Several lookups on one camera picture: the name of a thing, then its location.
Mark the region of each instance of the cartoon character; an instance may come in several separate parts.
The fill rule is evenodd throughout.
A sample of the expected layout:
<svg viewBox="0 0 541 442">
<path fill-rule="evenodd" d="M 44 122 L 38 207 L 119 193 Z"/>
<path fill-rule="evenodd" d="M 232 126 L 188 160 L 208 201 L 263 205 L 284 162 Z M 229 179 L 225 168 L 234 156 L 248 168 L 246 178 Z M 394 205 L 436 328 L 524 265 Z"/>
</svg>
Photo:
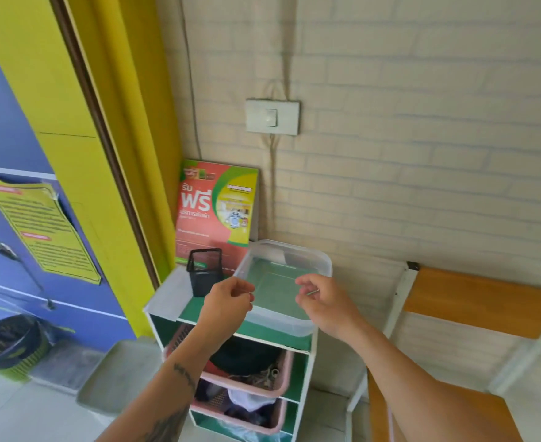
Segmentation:
<svg viewBox="0 0 541 442">
<path fill-rule="evenodd" d="M 230 228 L 236 229 L 244 227 L 247 223 L 247 219 L 246 216 L 242 214 L 239 210 L 232 209 L 232 211 L 228 215 L 228 218 L 226 219 L 226 223 L 229 223 Z"/>
</svg>

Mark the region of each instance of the poster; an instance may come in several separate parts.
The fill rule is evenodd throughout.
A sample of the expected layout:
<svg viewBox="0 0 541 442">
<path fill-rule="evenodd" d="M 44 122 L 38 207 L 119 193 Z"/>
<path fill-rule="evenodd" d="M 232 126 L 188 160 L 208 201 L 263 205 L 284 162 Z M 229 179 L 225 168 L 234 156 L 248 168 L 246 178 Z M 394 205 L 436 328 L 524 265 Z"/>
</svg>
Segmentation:
<svg viewBox="0 0 541 442">
<path fill-rule="evenodd" d="M 50 184 L 10 184 L 0 180 L 0 210 L 45 272 L 96 285 L 101 282 L 101 275 L 62 212 L 58 194 Z"/>
<path fill-rule="evenodd" d="M 176 262 L 194 249 L 221 248 L 226 274 L 236 270 L 258 226 L 258 170 L 185 160 L 178 193 Z"/>
</svg>

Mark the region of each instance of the black plastic holder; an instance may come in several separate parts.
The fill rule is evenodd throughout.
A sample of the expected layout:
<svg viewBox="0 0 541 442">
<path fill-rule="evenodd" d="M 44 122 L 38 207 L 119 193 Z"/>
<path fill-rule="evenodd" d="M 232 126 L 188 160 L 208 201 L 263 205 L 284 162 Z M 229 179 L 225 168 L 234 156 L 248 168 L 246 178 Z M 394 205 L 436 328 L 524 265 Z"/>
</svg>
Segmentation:
<svg viewBox="0 0 541 442">
<path fill-rule="evenodd" d="M 217 266 L 212 266 L 208 263 L 204 269 L 195 268 L 194 254 L 195 253 L 218 253 Z M 193 250 L 189 253 L 187 262 L 187 271 L 191 278 L 191 286 L 193 287 L 194 297 L 204 297 L 210 291 L 211 287 L 217 282 L 223 281 L 222 271 L 222 249 L 221 248 L 205 248 L 202 250 Z"/>
</svg>

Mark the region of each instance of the tattoo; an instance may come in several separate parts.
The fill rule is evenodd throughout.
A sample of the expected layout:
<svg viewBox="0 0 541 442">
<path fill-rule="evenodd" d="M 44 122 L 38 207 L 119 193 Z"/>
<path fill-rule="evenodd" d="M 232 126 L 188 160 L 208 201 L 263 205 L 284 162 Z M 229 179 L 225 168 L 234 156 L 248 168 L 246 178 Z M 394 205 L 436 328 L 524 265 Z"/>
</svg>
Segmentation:
<svg viewBox="0 0 541 442">
<path fill-rule="evenodd" d="M 171 416 L 157 420 L 151 432 L 141 436 L 136 442 L 176 442 L 185 423 L 189 406 Z"/>
<path fill-rule="evenodd" d="M 180 375 L 185 376 L 185 378 L 187 379 L 187 382 L 189 383 L 189 386 L 191 386 L 191 388 L 193 389 L 193 394 L 194 394 L 194 392 L 197 390 L 197 385 L 195 384 L 195 381 L 191 377 L 191 374 L 188 373 L 187 370 L 178 363 L 175 363 L 174 370 L 178 372 Z"/>
</svg>

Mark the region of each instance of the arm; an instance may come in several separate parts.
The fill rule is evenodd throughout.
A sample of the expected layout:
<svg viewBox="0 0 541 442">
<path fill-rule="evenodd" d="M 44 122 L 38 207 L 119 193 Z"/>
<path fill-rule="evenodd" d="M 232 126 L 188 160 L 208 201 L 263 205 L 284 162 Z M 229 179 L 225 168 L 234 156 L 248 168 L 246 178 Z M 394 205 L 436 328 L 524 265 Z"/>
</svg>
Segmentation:
<svg viewBox="0 0 541 442">
<path fill-rule="evenodd" d="M 176 442 L 209 358 L 252 309 L 254 286 L 230 277 L 205 297 L 197 325 L 98 442 Z"/>
<path fill-rule="evenodd" d="M 333 278 L 306 274 L 296 283 L 313 322 L 362 357 L 408 441 L 515 442 L 371 326 Z"/>
</svg>

